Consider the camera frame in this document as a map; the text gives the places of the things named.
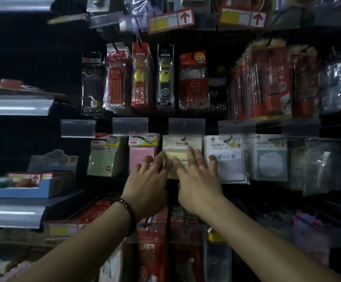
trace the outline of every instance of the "red pen package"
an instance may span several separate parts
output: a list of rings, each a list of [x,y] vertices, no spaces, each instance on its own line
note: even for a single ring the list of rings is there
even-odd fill
[[[210,108],[206,52],[179,56],[179,108],[203,110]]]
[[[318,117],[318,52],[306,45],[289,48],[293,118]]]
[[[132,44],[132,106],[140,111],[148,111],[153,105],[152,57],[148,43]]]
[[[247,118],[290,118],[291,80],[286,42],[281,39],[253,42],[243,60]]]
[[[183,208],[173,209],[170,219],[170,242],[174,246],[177,281],[204,281],[201,235],[206,232],[197,224],[196,216]]]
[[[231,119],[245,119],[245,94],[243,81],[243,59],[241,58],[229,73],[229,99]]]
[[[138,226],[138,282],[168,281],[167,217],[168,209],[165,208]]]
[[[115,113],[130,110],[130,51],[122,42],[107,44],[103,108]]]

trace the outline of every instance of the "left hand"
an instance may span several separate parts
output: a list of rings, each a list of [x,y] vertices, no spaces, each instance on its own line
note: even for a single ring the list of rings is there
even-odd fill
[[[134,210],[137,221],[151,217],[164,208],[168,198],[165,184],[171,166],[172,161],[163,151],[155,159],[145,156],[142,164],[135,165],[121,198]]]

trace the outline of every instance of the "sticky note package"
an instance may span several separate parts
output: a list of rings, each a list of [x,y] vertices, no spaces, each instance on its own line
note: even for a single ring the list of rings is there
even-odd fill
[[[204,137],[204,158],[216,156],[217,173],[222,183],[248,183],[242,139],[219,139],[219,136]]]
[[[96,133],[91,142],[87,175],[113,177],[123,169],[126,137]]]
[[[288,181],[287,142],[280,135],[251,139],[251,176],[261,181]]]
[[[176,156],[188,170],[189,165],[186,160],[186,149],[191,146],[193,149],[202,150],[202,138],[201,137],[181,137],[181,136],[163,136],[163,151],[165,151],[167,157],[171,159]],[[176,171],[172,167],[168,175],[169,179],[178,179]]]
[[[129,160],[129,172],[131,173],[135,164],[141,164],[143,158],[146,155],[150,155],[153,158],[157,156],[159,149],[160,135],[158,133],[148,133],[140,136],[129,137],[130,147],[130,160]]]

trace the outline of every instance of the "finger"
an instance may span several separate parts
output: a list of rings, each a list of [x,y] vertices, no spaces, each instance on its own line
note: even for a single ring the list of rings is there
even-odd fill
[[[208,158],[210,160],[208,171],[213,177],[217,177],[217,158],[214,155],[210,155]]]
[[[150,155],[146,155],[143,158],[143,162],[142,162],[142,167],[140,168],[140,172],[146,172],[149,168],[149,165],[151,164],[151,162],[154,160],[154,158]]]
[[[168,177],[169,171],[172,168],[172,161],[170,159],[168,159],[166,161],[166,163],[163,165],[161,171],[160,171],[160,175],[164,176],[164,177]]]
[[[181,161],[179,161],[177,157],[175,156],[172,157],[172,163],[173,163],[174,169],[176,170],[178,178],[181,178],[181,176],[187,173],[185,167],[182,165]]]
[[[134,167],[133,167],[131,172],[139,172],[141,167],[142,167],[142,165],[137,163],[137,164],[134,165]]]
[[[149,171],[152,173],[159,173],[161,166],[163,165],[163,161],[166,158],[165,152],[160,152],[156,157],[154,162],[152,163]]]
[[[191,146],[187,147],[186,159],[187,159],[187,163],[189,164],[189,167],[191,167],[193,165],[196,165],[194,150],[193,150],[193,148]]]
[[[199,168],[204,167],[205,169],[207,169],[206,161],[204,160],[204,157],[201,151],[199,149],[195,149],[194,154],[195,154],[196,164],[199,166]]]

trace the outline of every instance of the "white packaging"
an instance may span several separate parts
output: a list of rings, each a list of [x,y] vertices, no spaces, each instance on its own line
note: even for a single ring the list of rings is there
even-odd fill
[[[193,149],[199,149],[202,151],[202,141],[201,137],[181,137],[181,136],[163,136],[163,151],[165,151],[167,157],[171,159],[173,156],[177,157],[182,165],[189,169],[189,165],[186,159],[186,149],[191,146]],[[178,179],[176,171],[172,167],[168,175],[169,179]]]
[[[281,135],[250,139],[251,176],[260,181],[288,182],[287,142]]]
[[[248,183],[245,168],[244,146],[242,139],[219,139],[219,136],[204,137],[204,158],[217,158],[217,173],[221,183]]]

